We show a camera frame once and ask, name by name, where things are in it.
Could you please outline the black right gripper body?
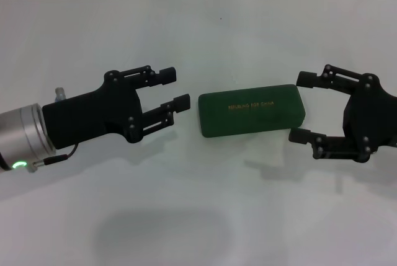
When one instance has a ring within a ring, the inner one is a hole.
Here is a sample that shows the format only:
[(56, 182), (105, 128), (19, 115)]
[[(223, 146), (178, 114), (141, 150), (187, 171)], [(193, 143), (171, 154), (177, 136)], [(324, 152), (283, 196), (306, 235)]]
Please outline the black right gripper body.
[(355, 146), (356, 162), (367, 162), (380, 146), (396, 147), (396, 97), (382, 88), (378, 76), (366, 73), (355, 83), (342, 128)]

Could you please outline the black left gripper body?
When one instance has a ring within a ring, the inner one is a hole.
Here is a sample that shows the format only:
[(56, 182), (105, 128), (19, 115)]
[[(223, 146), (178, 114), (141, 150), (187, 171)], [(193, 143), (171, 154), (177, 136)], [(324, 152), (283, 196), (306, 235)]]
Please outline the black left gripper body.
[(95, 91), (42, 107), (48, 136), (56, 149), (115, 133), (129, 143), (143, 139), (142, 109), (136, 90), (143, 71), (109, 71)]

